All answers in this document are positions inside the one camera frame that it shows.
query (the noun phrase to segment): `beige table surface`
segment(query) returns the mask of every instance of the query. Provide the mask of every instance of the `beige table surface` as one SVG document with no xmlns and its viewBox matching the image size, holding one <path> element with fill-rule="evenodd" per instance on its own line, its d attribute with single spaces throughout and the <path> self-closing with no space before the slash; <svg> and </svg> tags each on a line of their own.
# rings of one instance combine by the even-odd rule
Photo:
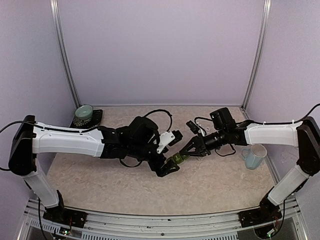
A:
<svg viewBox="0 0 320 240">
<path fill-rule="evenodd" d="M 194 134 L 186 122 L 196 116 L 209 117 L 218 107 L 209 106 L 128 106 L 102 107 L 101 125 L 118 128 L 130 124 L 136 116 L 154 109 L 171 112 L 171 130 L 179 129 L 181 142 L 165 155 L 178 152 Z M 237 122 L 244 117 L 238 107 L 229 107 Z M 169 125 L 165 113 L 149 116 L 164 132 Z M 211 122 L 201 121 L 207 132 L 214 132 Z M 134 215 L 190 215 L 207 214 L 255 207 L 274 185 L 265 161 L 256 169 L 246 169 L 237 153 L 220 157 L 214 151 L 206 157 L 190 157 L 180 170 L 165 177 L 157 177 L 144 162 L 136 168 L 122 166 L 117 159 L 100 159 L 78 154 L 58 153 L 48 172 L 53 187 L 59 189 L 66 206 L 107 213 Z M 231 151 L 224 146 L 221 154 Z M 135 165 L 132 158 L 124 160 Z"/>
</svg>

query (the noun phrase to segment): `mug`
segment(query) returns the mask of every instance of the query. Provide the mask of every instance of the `mug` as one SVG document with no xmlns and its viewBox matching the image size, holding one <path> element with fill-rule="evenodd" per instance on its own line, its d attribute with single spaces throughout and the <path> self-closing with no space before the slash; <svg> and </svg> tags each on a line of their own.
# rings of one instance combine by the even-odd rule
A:
<svg viewBox="0 0 320 240">
<path fill-rule="evenodd" d="M 245 160 L 246 168 L 255 170 L 267 156 L 267 149 L 261 144 L 255 144 L 250 148 L 243 149 L 241 155 Z"/>
</svg>

